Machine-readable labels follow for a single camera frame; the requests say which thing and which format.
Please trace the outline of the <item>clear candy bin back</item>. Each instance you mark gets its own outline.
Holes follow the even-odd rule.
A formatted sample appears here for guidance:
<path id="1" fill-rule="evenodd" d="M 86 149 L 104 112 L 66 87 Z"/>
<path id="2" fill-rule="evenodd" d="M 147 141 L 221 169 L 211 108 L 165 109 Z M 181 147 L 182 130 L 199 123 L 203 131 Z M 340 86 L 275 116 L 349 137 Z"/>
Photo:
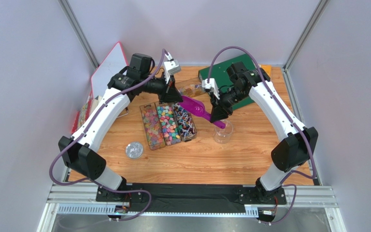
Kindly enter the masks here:
<path id="1" fill-rule="evenodd" d="M 198 77 L 176 82 L 175 86 L 182 96 L 194 98 L 206 93 L 202 87 L 201 80 Z"/>

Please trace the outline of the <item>white board red frame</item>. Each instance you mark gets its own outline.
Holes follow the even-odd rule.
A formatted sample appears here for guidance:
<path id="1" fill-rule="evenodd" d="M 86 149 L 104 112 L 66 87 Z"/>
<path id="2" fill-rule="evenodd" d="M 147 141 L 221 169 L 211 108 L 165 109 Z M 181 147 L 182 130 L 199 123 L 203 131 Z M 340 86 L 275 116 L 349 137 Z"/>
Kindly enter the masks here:
<path id="1" fill-rule="evenodd" d="M 127 65 L 128 60 L 124 48 L 121 42 L 118 41 L 91 75 L 89 97 L 103 96 L 110 79 Z"/>

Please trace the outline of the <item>lollipop candy bin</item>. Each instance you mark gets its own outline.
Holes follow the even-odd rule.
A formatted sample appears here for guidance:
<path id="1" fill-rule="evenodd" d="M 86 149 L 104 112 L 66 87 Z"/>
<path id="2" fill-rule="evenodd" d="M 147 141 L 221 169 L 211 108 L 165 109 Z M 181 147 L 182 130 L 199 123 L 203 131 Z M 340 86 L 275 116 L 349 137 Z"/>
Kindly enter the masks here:
<path id="1" fill-rule="evenodd" d="M 192 114 L 181 107 L 179 103 L 171 105 L 174 111 L 174 117 L 177 122 L 177 128 L 183 142 L 189 142 L 197 137 L 197 128 L 195 126 Z"/>

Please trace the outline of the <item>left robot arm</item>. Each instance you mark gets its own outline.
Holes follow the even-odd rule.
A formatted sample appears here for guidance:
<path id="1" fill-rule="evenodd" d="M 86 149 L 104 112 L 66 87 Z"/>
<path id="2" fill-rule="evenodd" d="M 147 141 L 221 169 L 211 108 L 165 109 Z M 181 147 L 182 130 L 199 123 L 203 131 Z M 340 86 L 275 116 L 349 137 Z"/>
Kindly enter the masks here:
<path id="1" fill-rule="evenodd" d="M 164 103 L 182 102 L 174 79 L 180 70 L 179 62 L 166 50 L 159 63 L 148 55 L 132 55 L 129 65 L 111 77 L 85 123 L 71 137 L 61 137 L 56 160 L 62 159 L 66 167 L 110 192 L 126 193 L 125 178 L 111 170 L 97 151 L 116 118 L 142 92 L 156 94 Z"/>

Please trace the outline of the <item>translucent gummy candy bin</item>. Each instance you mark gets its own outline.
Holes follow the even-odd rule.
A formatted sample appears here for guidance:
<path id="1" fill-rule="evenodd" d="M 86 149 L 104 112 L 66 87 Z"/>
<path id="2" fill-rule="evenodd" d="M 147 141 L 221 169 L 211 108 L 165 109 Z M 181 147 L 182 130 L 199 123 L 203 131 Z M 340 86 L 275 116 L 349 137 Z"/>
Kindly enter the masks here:
<path id="1" fill-rule="evenodd" d="M 151 150 L 166 146 L 155 103 L 140 106 L 146 141 Z"/>

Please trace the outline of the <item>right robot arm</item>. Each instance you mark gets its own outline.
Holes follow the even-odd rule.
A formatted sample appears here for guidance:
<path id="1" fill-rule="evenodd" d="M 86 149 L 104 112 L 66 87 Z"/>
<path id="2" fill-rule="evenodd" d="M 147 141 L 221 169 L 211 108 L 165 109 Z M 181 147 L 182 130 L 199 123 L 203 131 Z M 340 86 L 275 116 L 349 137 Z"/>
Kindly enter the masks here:
<path id="1" fill-rule="evenodd" d="M 294 116 L 260 67 L 248 70 L 242 62 L 237 62 L 227 68 L 227 74 L 232 86 L 226 92 L 219 90 L 213 78 L 202 81 L 213 106 L 210 122 L 228 118 L 233 105 L 246 98 L 260 107 L 280 142 L 271 152 L 272 165 L 256 181 L 256 187 L 261 193 L 276 192 L 298 167 L 312 158 L 318 132 Z"/>

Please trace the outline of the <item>green clipboard folder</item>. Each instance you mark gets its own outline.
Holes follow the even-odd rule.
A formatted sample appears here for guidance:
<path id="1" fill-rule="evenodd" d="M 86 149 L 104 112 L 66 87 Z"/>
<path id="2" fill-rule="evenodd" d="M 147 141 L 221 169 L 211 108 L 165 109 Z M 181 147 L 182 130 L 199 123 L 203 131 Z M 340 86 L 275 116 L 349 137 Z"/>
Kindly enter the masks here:
<path id="1" fill-rule="evenodd" d="M 215 64 L 213 66 L 211 78 L 214 78 L 216 80 L 217 86 L 219 88 L 221 87 L 222 92 L 225 92 L 227 90 L 226 87 L 231 86 L 233 84 L 227 74 L 227 68 L 230 67 L 232 63 L 236 63 L 240 61 L 243 62 L 243 64 L 248 70 L 256 70 L 254 63 L 252 62 L 252 60 L 247 54 L 243 54 L 235 58 L 231 58 L 229 60 Z M 209 72 L 209 67 L 200 69 L 198 72 L 199 79 L 201 81 L 206 79 L 208 77 L 208 72 Z M 240 101 L 239 103 L 233 105 L 232 108 L 233 110 L 237 110 L 239 108 L 245 107 L 252 103 L 254 103 L 254 101 L 248 97 Z"/>

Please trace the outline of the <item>purple plastic scoop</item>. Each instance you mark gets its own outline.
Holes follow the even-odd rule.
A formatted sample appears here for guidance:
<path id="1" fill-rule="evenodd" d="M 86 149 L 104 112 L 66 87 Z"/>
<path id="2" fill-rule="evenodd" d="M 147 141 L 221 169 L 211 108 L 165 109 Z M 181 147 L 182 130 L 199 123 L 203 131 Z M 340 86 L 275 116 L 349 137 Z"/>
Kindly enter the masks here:
<path id="1" fill-rule="evenodd" d="M 205 105 L 201 101 L 198 101 L 188 96 L 182 96 L 182 99 L 183 101 L 179 102 L 179 105 L 188 112 L 190 112 L 191 114 L 207 120 L 208 122 L 214 124 L 220 129 L 224 129 L 226 127 L 226 124 L 222 121 L 216 122 L 210 121 L 211 114 L 206 111 Z"/>

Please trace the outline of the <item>stack of books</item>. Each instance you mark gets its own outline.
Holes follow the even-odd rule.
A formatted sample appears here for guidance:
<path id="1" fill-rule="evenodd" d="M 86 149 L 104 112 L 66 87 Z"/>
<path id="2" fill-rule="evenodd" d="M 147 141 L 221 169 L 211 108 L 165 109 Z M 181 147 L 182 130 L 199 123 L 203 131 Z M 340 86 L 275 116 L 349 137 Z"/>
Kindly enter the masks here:
<path id="1" fill-rule="evenodd" d="M 89 96 L 87 102 L 82 106 L 82 108 L 76 113 L 73 126 L 71 128 L 71 134 L 75 133 L 80 129 L 84 123 L 88 120 L 89 116 L 97 108 L 102 96 L 98 95 L 96 97 Z"/>

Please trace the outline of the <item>clear plastic cup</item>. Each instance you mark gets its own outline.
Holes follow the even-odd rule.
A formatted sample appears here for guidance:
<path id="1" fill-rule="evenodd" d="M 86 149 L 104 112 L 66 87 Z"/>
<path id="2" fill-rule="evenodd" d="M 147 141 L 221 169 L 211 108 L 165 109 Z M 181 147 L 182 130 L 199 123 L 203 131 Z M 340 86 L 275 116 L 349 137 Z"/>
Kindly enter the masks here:
<path id="1" fill-rule="evenodd" d="M 229 120 L 222 120 L 225 123 L 223 129 L 215 126 L 213 139 L 216 143 L 226 144 L 230 141 L 231 136 L 234 132 L 234 126 Z"/>

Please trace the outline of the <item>colourful star candy bin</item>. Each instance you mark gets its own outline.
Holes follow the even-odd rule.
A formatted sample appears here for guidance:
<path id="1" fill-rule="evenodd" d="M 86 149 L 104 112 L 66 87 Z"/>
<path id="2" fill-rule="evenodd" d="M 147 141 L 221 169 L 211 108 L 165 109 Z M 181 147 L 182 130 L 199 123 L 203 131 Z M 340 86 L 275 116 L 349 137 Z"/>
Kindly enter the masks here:
<path id="1" fill-rule="evenodd" d="M 181 136 L 172 105 L 156 102 L 156 109 L 166 146 L 181 142 Z"/>

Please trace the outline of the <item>orange notebook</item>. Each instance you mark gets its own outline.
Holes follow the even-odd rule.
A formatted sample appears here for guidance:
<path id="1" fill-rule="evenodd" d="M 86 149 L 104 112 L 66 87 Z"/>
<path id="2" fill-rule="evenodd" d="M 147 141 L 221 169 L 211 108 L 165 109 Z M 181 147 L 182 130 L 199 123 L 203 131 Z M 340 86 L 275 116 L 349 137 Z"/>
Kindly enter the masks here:
<path id="1" fill-rule="evenodd" d="M 271 77 L 271 74 L 272 74 L 272 66 L 271 66 L 271 65 L 263 65 L 263 64 L 261 64 L 261 65 L 260 65 L 260 68 L 262 68 L 262 69 L 265 71 L 265 73 L 266 73 L 269 77 Z"/>

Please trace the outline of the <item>aluminium front rail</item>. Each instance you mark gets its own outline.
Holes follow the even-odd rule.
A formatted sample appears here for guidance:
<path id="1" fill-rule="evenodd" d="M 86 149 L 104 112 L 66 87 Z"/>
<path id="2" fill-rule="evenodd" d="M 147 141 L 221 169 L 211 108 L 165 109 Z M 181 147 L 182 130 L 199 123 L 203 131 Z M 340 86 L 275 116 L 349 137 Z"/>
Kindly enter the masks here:
<path id="1" fill-rule="evenodd" d="M 330 186 L 298 186 L 279 189 L 261 198 L 251 185 L 127 184 L 130 194 L 108 193 L 93 183 L 54 185 L 47 201 L 58 203 L 60 212 L 129 215 L 255 217 L 259 209 L 336 208 Z"/>

